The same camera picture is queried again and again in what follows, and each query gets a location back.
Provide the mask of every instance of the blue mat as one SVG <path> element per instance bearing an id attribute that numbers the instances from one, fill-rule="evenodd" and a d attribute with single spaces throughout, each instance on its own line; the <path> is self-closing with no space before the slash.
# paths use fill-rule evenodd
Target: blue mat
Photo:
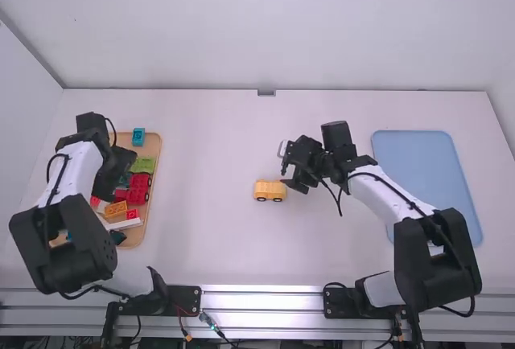
<path id="1" fill-rule="evenodd" d="M 480 221 L 451 136 L 433 130 L 379 130 L 375 159 L 401 187 L 438 209 L 454 207 L 467 221 L 472 245 L 483 241 Z M 393 242 L 393 230 L 388 231 Z"/>

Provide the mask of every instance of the green lego brick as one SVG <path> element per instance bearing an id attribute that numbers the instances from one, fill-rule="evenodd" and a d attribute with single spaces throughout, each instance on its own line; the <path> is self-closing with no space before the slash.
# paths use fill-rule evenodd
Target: green lego brick
<path id="1" fill-rule="evenodd" d="M 154 168 L 155 158 L 137 158 L 129 171 L 135 174 L 141 174 L 142 172 L 153 174 Z"/>

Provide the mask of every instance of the white lego brick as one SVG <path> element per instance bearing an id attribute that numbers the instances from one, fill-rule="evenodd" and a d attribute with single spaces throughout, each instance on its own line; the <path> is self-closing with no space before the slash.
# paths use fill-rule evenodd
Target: white lego brick
<path id="1" fill-rule="evenodd" d="M 116 223 L 110 223 L 110 224 L 105 223 L 104 225 L 105 225 L 105 229 L 107 231 L 111 231 L 111 230 L 121 231 L 121 230 L 125 230 L 127 228 L 141 226 L 141 225 L 143 225 L 143 222 L 139 218 L 133 218 L 133 219 L 129 219 L 129 220 L 122 220 L 122 221 L 116 222 Z"/>

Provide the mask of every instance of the red lego brick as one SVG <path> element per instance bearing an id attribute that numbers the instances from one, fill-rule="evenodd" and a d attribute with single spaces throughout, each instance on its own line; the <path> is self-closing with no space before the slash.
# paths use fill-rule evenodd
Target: red lego brick
<path id="1" fill-rule="evenodd" d="M 150 187 L 152 179 L 149 174 L 133 174 L 130 176 L 130 187 Z"/>
<path id="2" fill-rule="evenodd" d="M 127 199 L 127 190 L 117 189 L 114 192 L 114 202 L 118 203 Z"/>
<path id="3" fill-rule="evenodd" d="M 126 200 L 130 205 L 142 206 L 148 200 L 146 187 L 131 187 Z"/>
<path id="4" fill-rule="evenodd" d="M 92 208 L 97 208 L 100 205 L 100 199 L 98 199 L 96 196 L 91 196 L 91 199 L 89 200 L 89 205 Z"/>
<path id="5" fill-rule="evenodd" d="M 139 211 L 137 208 L 133 208 L 132 210 L 127 210 L 126 212 L 126 220 L 139 218 Z"/>

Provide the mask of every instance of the orange lego brick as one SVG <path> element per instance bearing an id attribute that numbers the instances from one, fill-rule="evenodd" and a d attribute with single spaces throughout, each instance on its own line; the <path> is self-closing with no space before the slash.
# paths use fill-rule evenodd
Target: orange lego brick
<path id="1" fill-rule="evenodd" d="M 104 209 L 104 216 L 106 219 L 114 218 L 115 216 L 119 216 L 125 214 L 127 212 L 127 202 L 124 200 L 123 202 L 113 203 L 109 206 L 106 206 Z"/>

